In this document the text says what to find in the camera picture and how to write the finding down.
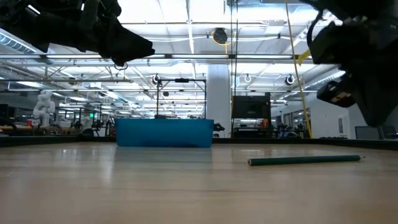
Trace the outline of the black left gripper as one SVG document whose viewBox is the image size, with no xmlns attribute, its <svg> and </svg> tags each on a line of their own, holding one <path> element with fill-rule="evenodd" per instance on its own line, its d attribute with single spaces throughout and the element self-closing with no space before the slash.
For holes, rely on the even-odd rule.
<svg viewBox="0 0 398 224">
<path fill-rule="evenodd" d="M 93 49 L 117 66 L 155 54 L 153 43 L 126 29 L 118 20 L 118 0 L 80 0 L 78 27 Z"/>
</svg>

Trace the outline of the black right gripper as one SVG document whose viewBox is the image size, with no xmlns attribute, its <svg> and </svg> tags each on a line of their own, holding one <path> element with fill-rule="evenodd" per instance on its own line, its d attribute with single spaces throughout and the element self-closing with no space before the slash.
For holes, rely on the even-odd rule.
<svg viewBox="0 0 398 224">
<path fill-rule="evenodd" d="M 398 49 L 355 56 L 341 65 L 348 91 L 368 126 L 377 127 L 398 105 Z"/>
</svg>

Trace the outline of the black aluminium table frame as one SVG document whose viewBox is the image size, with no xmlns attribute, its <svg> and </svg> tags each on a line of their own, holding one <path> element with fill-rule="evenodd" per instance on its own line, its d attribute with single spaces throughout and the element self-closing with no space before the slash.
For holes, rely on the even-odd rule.
<svg viewBox="0 0 398 224">
<path fill-rule="evenodd" d="M 75 142 L 116 142 L 115 137 L 81 138 L 79 136 L 11 136 L 0 137 L 0 147 L 28 146 L 39 144 L 62 144 Z M 321 139 L 264 139 L 264 138 L 214 138 L 213 144 L 313 144 L 341 147 L 357 147 L 398 151 L 398 140 L 357 140 L 341 138 Z"/>
</svg>

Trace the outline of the white humanoid robot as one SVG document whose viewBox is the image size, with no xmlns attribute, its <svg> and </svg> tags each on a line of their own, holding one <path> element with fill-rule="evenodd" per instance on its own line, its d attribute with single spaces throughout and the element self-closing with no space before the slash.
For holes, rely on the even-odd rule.
<svg viewBox="0 0 398 224">
<path fill-rule="evenodd" d="M 34 119 L 41 119 L 40 125 L 47 127 L 50 124 L 50 114 L 55 112 L 55 102 L 51 100 L 52 91 L 42 90 L 37 96 L 37 104 L 33 109 Z"/>
</svg>

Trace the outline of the green pencil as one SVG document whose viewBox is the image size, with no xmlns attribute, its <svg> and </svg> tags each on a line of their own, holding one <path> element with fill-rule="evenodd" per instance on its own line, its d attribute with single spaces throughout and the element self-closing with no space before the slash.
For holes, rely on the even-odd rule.
<svg viewBox="0 0 398 224">
<path fill-rule="evenodd" d="M 248 159 L 249 166 L 273 166 L 287 164 L 309 164 L 324 162 L 357 162 L 362 159 L 359 155 L 344 156 L 306 156 L 306 157 L 273 157 Z"/>
</svg>

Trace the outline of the black metal frame rig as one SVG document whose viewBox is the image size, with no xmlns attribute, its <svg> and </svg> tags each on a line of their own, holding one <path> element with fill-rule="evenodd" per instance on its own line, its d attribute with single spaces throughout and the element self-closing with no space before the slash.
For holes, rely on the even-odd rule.
<svg viewBox="0 0 398 224">
<path fill-rule="evenodd" d="M 207 83 L 206 80 L 200 80 L 200 79 L 195 79 L 195 78 L 174 78 L 174 79 L 161 79 L 158 78 L 157 84 L 156 84 L 156 115 L 155 119 L 159 119 L 159 94 L 160 91 L 166 87 L 170 82 L 175 82 L 175 83 L 189 83 L 193 82 L 196 84 L 203 92 L 204 92 L 204 110 L 207 107 Z M 198 82 L 203 82 L 204 83 L 204 88 L 202 88 Z"/>
</svg>

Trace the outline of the black screen on stand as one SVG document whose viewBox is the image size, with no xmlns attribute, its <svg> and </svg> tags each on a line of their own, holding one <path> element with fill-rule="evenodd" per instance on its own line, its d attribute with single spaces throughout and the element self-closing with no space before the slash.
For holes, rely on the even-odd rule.
<svg viewBox="0 0 398 224">
<path fill-rule="evenodd" d="M 271 97 L 233 96 L 232 118 L 268 119 L 271 117 Z"/>
</svg>

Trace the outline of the blue plastic bin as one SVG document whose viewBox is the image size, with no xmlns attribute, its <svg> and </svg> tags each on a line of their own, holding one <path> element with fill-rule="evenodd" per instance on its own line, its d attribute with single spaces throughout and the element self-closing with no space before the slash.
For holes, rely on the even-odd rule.
<svg viewBox="0 0 398 224">
<path fill-rule="evenodd" d="M 212 119 L 115 120 L 116 143 L 121 147 L 202 147 L 213 140 Z"/>
</svg>

